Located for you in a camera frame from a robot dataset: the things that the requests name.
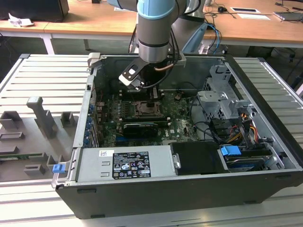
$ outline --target wooden desk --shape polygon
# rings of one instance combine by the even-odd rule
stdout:
[[[259,14],[273,14],[273,12],[286,12],[286,9],[275,5],[279,0],[216,0],[217,4],[224,4],[230,13],[234,13],[230,7],[253,8],[260,11]],[[292,7],[303,8],[299,2],[284,1],[285,7],[290,11]],[[204,12],[214,11],[217,17],[214,19],[216,28],[222,33],[223,44],[255,45],[255,46],[281,46],[303,47],[303,24],[300,22],[281,22],[276,15],[267,16],[270,20],[242,19],[237,14],[220,14],[218,6],[213,4],[205,7]],[[210,16],[206,16],[209,23],[213,22]],[[205,39],[214,39],[213,31],[207,31]]]
[[[272,14],[274,11],[286,11],[276,6],[280,0],[216,0],[224,4],[229,12],[230,7],[256,8],[261,14]],[[52,38],[84,39],[88,49],[89,39],[129,40],[133,32],[136,13],[114,11],[114,7],[106,2],[92,4],[90,0],[68,0],[70,11],[63,23],[35,22],[33,27],[17,28],[7,21],[0,21],[0,32],[6,36],[43,38],[47,52],[54,54]],[[302,8],[299,2],[284,1],[284,5],[292,11],[292,7]],[[216,27],[222,33],[221,44],[254,45],[276,47],[303,48],[303,24],[280,22],[271,15],[270,20],[242,19],[237,14],[234,19],[229,14],[217,13],[218,6],[205,7],[204,11],[214,11]],[[204,39],[211,42],[214,32],[208,30]]]
[[[70,11],[63,23],[48,23],[46,33],[132,35],[136,13],[114,11],[107,2],[69,0]]]

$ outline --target metal bracket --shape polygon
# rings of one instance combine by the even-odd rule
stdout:
[[[148,62],[143,61],[141,58],[136,58],[122,72],[122,74],[119,76],[119,80],[126,86],[132,84],[132,82],[136,80],[139,72],[148,64]]]

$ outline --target power supply label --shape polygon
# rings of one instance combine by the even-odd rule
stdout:
[[[147,151],[113,154],[113,178],[115,180],[142,177],[151,177]]]

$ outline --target blue latch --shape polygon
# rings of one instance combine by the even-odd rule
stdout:
[[[64,174],[65,173],[65,164],[56,164],[53,166],[54,174]]]
[[[241,151],[238,146],[223,146],[221,148],[223,156],[225,155],[241,155]]]

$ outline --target side panel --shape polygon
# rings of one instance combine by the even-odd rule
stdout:
[[[282,188],[298,186],[300,176],[299,172],[289,172],[287,175],[58,187],[56,192],[76,217],[107,218],[261,203]]]

